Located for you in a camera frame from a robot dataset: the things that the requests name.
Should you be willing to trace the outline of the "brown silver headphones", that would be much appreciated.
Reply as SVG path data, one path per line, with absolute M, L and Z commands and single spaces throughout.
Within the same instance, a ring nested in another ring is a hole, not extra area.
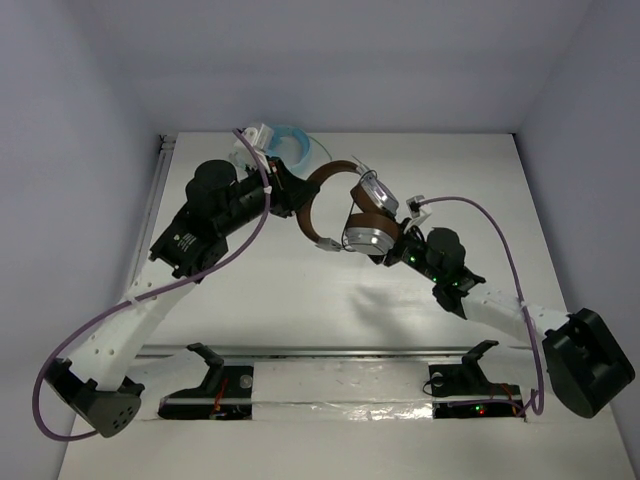
M 316 196 L 296 213 L 302 234 L 318 248 L 329 251 L 350 251 L 367 256 L 384 255 L 396 243 L 400 227 L 396 222 L 399 202 L 377 174 L 355 159 L 331 161 L 312 172 L 307 180 L 319 183 L 320 188 L 331 177 L 349 173 L 358 176 L 350 190 L 352 205 L 359 209 L 351 212 L 344 224 L 340 241 L 320 236 L 312 223 L 312 207 Z

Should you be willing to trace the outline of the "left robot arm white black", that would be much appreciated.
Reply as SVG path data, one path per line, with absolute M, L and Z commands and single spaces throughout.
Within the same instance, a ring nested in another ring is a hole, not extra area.
M 150 248 L 149 266 L 123 299 L 80 327 L 90 336 L 67 357 L 54 351 L 38 374 L 32 412 L 49 438 L 40 393 L 48 385 L 91 426 L 89 437 L 122 432 L 142 405 L 144 384 L 128 375 L 141 347 L 168 313 L 206 276 L 230 264 L 257 239 L 268 216 L 297 214 L 320 190 L 276 157 L 238 179 L 226 160 L 200 164 L 185 187 L 186 202 Z

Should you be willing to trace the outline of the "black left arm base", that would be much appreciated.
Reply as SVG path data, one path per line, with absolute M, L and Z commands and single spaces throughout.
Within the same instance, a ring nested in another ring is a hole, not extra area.
M 164 396 L 158 416 L 164 420 L 251 420 L 254 366 L 226 366 L 221 356 L 201 343 L 186 349 L 206 371 L 196 386 Z

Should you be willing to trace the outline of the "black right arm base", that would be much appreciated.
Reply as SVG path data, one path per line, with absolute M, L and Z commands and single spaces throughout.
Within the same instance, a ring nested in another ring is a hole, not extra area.
M 485 340 L 466 352 L 457 364 L 429 366 L 422 392 L 433 400 L 438 419 L 521 418 L 525 404 L 517 385 L 491 383 L 479 361 L 498 345 Z

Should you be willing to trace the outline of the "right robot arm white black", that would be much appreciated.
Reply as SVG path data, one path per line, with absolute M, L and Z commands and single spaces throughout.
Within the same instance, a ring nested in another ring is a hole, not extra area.
M 483 393 L 494 384 L 512 384 L 528 393 L 524 407 L 536 415 L 553 395 L 577 416 L 592 418 L 635 380 L 634 367 L 600 314 L 528 303 L 520 286 L 508 294 L 490 285 L 466 266 L 465 257 L 456 232 L 435 228 L 427 236 L 403 231 L 373 258 L 386 267 L 403 264 L 432 281 L 432 295 L 444 311 L 525 345 L 480 342 L 437 383 L 440 396 L 449 397 L 450 385 Z

